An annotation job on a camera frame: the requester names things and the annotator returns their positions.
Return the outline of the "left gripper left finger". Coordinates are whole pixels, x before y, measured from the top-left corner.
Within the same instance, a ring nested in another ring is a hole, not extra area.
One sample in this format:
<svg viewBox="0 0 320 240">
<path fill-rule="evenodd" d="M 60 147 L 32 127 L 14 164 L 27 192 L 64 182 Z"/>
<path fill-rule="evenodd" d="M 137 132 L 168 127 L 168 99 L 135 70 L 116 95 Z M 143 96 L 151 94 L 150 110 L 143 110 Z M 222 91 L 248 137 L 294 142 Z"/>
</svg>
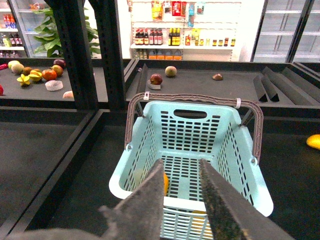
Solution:
<svg viewBox="0 0 320 240">
<path fill-rule="evenodd" d="M 158 159 L 147 178 L 114 208 L 99 211 L 108 228 L 102 236 L 80 229 L 51 228 L 10 234 L 7 240 L 158 240 L 164 207 L 164 163 Z"/>
</svg>

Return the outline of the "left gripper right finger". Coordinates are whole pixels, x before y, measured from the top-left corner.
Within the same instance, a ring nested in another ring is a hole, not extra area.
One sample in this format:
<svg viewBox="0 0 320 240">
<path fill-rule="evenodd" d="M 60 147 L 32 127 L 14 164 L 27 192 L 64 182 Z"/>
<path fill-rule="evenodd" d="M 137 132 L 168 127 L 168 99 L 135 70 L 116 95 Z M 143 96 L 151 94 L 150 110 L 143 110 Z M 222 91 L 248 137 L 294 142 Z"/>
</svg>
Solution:
<svg viewBox="0 0 320 240">
<path fill-rule="evenodd" d="M 291 240 L 256 210 L 205 159 L 199 160 L 202 196 L 215 240 Z"/>
</svg>

